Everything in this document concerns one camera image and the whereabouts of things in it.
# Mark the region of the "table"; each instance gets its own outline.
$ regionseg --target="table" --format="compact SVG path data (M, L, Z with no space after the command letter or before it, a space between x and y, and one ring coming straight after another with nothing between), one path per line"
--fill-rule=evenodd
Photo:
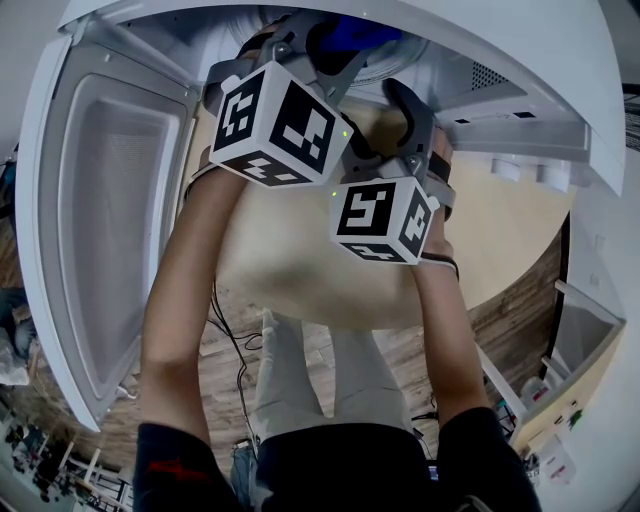
M349 103L344 111L383 153L404 131L394 110ZM212 140L215 118L200 107L183 186ZM513 284L556 236L573 202L534 183L490 173L491 156L455 153L450 183L457 192L446 236L455 249L460 284L471 309ZM256 304L310 322L363 329L417 325L420 306L407 267L360 260L329 240L324 187L268 190L251 184L231 220L219 282Z

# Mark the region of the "white cube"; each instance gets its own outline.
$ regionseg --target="white cube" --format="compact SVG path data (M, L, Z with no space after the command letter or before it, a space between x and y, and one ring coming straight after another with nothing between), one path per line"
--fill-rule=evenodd
M331 239L369 261L416 265L439 201L413 176L331 191Z
M234 85L209 160L266 187L325 183L353 134L340 114L275 61Z

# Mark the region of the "blue object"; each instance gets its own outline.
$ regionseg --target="blue object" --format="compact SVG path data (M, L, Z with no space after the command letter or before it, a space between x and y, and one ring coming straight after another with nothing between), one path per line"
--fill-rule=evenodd
M321 52L362 51L402 39L402 31L362 18L340 16L338 25L320 41Z

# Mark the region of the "vent grille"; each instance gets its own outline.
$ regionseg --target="vent grille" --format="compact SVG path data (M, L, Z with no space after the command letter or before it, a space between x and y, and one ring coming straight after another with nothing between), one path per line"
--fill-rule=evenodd
M495 71L490 70L488 67L483 66L477 62L473 63L473 76L471 79L471 90L476 91L478 89L484 89L496 84L502 84L508 82L505 77L499 75Z

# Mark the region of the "sleeve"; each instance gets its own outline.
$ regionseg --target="sleeve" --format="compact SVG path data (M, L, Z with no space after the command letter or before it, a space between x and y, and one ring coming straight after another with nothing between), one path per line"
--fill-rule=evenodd
M491 409L470 409L444 425L438 473L452 510L469 503L481 511L541 512L524 465Z
M180 430L143 423L133 478L136 512L156 510L241 511L211 448Z

